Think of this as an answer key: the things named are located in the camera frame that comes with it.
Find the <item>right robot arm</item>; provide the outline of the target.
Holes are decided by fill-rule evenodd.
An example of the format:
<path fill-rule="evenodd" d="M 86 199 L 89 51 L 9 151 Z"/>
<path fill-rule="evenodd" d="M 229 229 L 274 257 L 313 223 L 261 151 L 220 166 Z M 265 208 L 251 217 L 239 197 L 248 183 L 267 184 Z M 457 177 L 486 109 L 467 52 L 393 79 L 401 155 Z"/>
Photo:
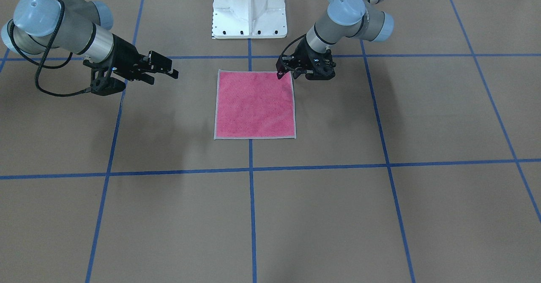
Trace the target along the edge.
<path fill-rule="evenodd" d="M 9 49 L 25 56 L 56 48 L 83 56 L 92 70 L 93 90 L 118 84 L 112 74 L 150 85 L 155 73 L 178 78 L 171 59 L 152 50 L 140 54 L 133 44 L 111 32 L 113 24 L 110 8 L 101 1 L 19 0 L 1 34 Z"/>

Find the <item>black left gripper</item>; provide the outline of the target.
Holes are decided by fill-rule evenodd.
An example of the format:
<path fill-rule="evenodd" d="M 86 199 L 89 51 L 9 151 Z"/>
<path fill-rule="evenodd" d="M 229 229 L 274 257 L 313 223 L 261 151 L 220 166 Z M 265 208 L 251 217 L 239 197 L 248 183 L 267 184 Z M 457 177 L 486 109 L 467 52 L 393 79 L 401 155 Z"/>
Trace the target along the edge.
<path fill-rule="evenodd" d="M 326 49 L 323 53 L 312 50 L 306 40 L 302 38 L 292 54 L 292 78 L 295 80 L 300 75 L 305 75 L 307 80 L 331 80 L 336 76 L 332 51 Z M 276 62 L 276 76 L 281 80 L 288 73 L 282 59 Z"/>

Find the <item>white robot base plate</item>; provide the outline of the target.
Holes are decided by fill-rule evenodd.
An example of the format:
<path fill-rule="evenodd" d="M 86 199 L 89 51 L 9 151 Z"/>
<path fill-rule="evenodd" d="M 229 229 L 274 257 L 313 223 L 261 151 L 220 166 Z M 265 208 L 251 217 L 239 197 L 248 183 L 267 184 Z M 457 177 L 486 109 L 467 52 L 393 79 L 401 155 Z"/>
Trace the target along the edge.
<path fill-rule="evenodd" d="M 287 36 L 285 0 L 213 0 L 214 39 L 271 39 Z"/>

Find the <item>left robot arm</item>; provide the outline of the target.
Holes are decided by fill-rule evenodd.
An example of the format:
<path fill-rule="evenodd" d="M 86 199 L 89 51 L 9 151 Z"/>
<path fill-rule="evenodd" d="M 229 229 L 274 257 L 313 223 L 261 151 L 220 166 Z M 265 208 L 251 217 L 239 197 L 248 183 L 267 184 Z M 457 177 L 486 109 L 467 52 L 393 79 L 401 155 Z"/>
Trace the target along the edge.
<path fill-rule="evenodd" d="M 331 80 L 336 76 L 332 46 L 342 38 L 371 42 L 386 41 L 394 29 L 393 17 L 377 10 L 385 0 L 328 0 L 326 11 L 306 34 L 294 40 L 290 55 L 281 53 L 276 63 L 278 79 Z"/>

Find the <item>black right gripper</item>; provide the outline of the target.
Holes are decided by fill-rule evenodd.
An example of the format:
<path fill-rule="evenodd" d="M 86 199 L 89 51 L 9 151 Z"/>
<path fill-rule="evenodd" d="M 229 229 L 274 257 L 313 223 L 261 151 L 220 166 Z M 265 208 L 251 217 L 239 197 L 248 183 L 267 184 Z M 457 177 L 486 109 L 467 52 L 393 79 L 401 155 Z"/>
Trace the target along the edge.
<path fill-rule="evenodd" d="M 148 55 L 139 54 L 137 48 L 124 39 L 113 36 L 112 67 L 114 73 L 129 81 L 143 81 L 154 85 L 153 76 L 145 73 L 148 70 L 153 74 L 164 74 L 178 79 L 178 70 L 172 67 L 172 60 L 162 54 L 151 50 Z"/>

